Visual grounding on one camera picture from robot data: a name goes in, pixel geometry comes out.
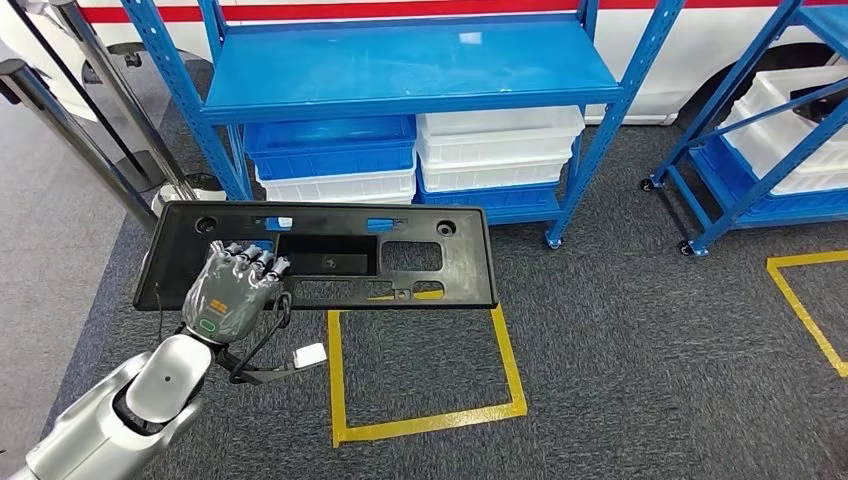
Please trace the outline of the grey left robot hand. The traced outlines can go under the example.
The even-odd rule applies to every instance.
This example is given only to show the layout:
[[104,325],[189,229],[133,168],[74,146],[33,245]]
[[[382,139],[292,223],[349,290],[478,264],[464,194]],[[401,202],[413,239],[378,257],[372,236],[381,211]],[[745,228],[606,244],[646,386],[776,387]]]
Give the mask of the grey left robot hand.
[[186,327],[220,345],[245,338],[289,268],[287,257],[277,257],[255,244],[226,246],[220,240],[213,241],[206,263],[184,300]]

